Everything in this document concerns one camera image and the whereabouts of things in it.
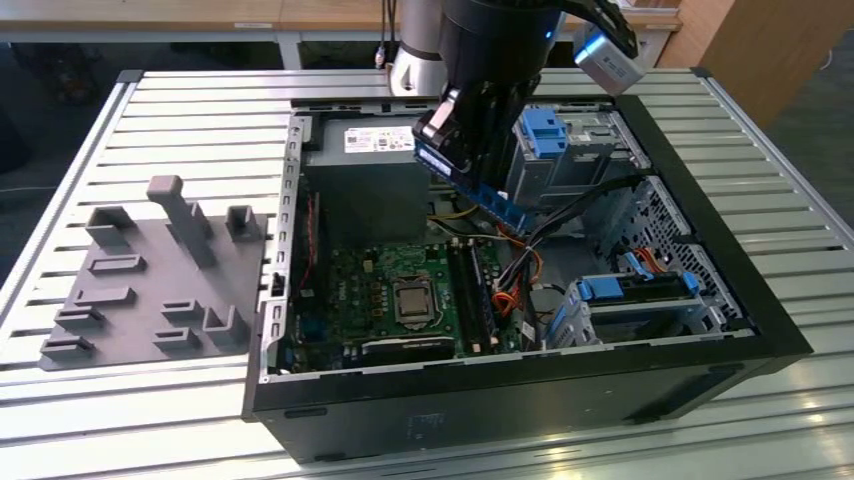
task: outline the power supply label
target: power supply label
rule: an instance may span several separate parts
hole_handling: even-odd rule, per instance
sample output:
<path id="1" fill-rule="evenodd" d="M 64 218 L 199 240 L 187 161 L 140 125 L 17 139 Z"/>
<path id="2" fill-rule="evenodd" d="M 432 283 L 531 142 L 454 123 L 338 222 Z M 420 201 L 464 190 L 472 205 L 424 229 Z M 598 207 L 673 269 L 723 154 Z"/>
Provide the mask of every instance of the power supply label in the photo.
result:
<path id="1" fill-rule="evenodd" d="M 344 153 L 406 152 L 415 150 L 412 127 L 364 127 L 344 131 Z"/>

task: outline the yellow cable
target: yellow cable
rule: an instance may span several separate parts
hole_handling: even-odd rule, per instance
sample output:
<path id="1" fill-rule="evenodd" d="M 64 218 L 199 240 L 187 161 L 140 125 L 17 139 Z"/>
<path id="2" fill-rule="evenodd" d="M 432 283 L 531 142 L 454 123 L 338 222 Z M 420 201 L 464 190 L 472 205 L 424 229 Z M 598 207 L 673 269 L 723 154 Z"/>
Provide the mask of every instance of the yellow cable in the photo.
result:
<path id="1" fill-rule="evenodd" d="M 427 218 L 430 218 L 431 220 L 454 220 L 455 218 L 463 218 L 466 215 L 472 213 L 476 209 L 478 209 L 478 206 L 475 205 L 468 210 L 463 210 L 459 213 L 447 213 L 444 215 L 427 215 Z"/>

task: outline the motherboard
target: motherboard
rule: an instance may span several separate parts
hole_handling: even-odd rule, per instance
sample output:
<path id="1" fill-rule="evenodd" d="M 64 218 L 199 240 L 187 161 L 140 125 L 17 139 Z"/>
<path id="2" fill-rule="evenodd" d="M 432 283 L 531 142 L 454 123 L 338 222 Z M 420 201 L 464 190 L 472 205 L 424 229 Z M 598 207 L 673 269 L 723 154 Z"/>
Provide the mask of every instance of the motherboard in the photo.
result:
<path id="1" fill-rule="evenodd" d="M 300 314 L 303 352 L 314 357 L 308 363 L 346 366 L 356 356 L 364 363 L 368 357 L 406 356 L 404 351 L 466 357 L 518 349 L 514 329 L 498 328 L 488 303 L 488 282 L 500 273 L 490 241 L 336 249 L 330 260 L 323 308 Z M 488 312 L 472 312 L 468 305 L 476 298 L 472 264 Z M 467 300 L 460 303 L 462 290 Z"/>

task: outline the gray plastic holder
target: gray plastic holder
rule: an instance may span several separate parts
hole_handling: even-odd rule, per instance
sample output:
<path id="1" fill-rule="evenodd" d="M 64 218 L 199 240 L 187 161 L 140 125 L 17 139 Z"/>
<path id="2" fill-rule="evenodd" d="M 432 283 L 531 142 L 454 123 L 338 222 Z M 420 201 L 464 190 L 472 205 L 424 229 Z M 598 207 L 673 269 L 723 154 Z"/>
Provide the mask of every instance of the gray plastic holder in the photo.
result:
<path id="1" fill-rule="evenodd" d="M 240 312 L 238 312 L 234 305 L 228 308 L 228 317 L 224 322 L 214 309 L 204 310 L 202 331 L 207 333 L 218 347 L 236 348 L 240 346 L 247 340 L 248 330 L 250 328 L 240 317 Z"/>

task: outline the desk leg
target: desk leg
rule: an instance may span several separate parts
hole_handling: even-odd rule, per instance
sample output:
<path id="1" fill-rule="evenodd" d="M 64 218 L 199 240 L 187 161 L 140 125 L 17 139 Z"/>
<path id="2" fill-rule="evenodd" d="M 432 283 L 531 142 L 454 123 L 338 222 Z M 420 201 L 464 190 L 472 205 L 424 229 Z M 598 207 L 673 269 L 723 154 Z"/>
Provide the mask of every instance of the desk leg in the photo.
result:
<path id="1" fill-rule="evenodd" d="M 641 63 L 647 70 L 655 68 L 658 57 L 662 56 L 671 33 L 670 30 L 647 30 L 638 35 L 638 40 L 641 40 Z"/>
<path id="2" fill-rule="evenodd" d="M 302 70 L 303 61 L 299 57 L 299 43 L 302 41 L 299 32 L 278 32 L 276 43 L 282 53 L 282 64 L 286 70 Z"/>

